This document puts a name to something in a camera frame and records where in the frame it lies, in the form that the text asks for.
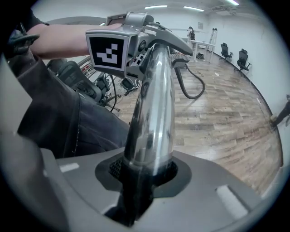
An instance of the person's arm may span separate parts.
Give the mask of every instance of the person's arm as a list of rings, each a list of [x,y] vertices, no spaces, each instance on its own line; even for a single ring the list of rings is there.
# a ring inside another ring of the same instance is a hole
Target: person's arm
[[[27,34],[40,34],[31,46],[33,54],[44,59],[69,58],[89,55],[86,31],[91,29],[115,29],[121,24],[110,26],[94,25],[44,25],[32,27]]]

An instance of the sleeve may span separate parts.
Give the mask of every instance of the sleeve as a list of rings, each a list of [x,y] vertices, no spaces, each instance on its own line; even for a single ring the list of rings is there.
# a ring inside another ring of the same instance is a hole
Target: sleeve
[[[25,18],[22,19],[22,24],[25,28],[26,31],[29,31],[31,28],[38,24],[45,24],[49,26],[49,24],[44,23],[40,19],[36,18],[35,15],[33,14],[32,10],[29,10],[29,13],[26,15]]]

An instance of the white wall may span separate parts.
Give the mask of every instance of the white wall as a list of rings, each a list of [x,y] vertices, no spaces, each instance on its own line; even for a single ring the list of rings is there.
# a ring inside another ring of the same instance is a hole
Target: white wall
[[[239,51],[248,51],[249,71],[243,71],[265,98],[273,114],[279,114],[290,94],[290,57],[284,41],[270,22],[235,16],[213,16],[209,28],[217,28],[215,53],[221,55],[220,44],[234,52],[232,64],[238,67]],[[285,120],[278,126],[284,165],[290,164],[290,126]]]
[[[147,9],[149,15],[154,17],[154,21],[160,22],[163,26],[173,29],[172,32],[182,38],[187,38],[189,26],[195,31],[195,39],[209,41],[208,16],[203,12],[195,12],[188,9]],[[203,23],[203,30],[198,29],[198,22]]]
[[[34,15],[44,22],[75,16],[106,18],[110,15],[124,13],[119,7],[104,7],[99,0],[92,3],[84,3],[81,0],[39,0],[32,10]]]

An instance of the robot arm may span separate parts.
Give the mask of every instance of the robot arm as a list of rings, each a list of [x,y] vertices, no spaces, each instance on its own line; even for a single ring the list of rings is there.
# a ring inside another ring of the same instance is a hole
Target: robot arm
[[[117,29],[89,30],[87,44],[92,64],[100,72],[125,78],[126,75],[143,79],[145,57],[155,43],[170,46],[184,54],[193,55],[192,49],[164,26],[154,23],[147,13],[120,14],[108,17],[106,24],[120,23]],[[143,57],[136,63],[136,57]]]

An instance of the ceiling light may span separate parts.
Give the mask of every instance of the ceiling light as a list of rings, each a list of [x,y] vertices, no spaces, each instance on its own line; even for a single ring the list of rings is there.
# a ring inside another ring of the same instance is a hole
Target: ceiling light
[[[145,9],[159,8],[159,7],[167,7],[167,5],[154,5],[154,6],[147,6],[147,7],[145,7]]]
[[[204,10],[201,10],[201,9],[198,9],[198,8],[194,8],[194,7],[189,7],[189,6],[184,6],[183,8],[191,9],[191,10],[204,11]]]
[[[233,5],[239,5],[237,2],[235,2],[234,0],[227,0],[228,2],[232,3]]]

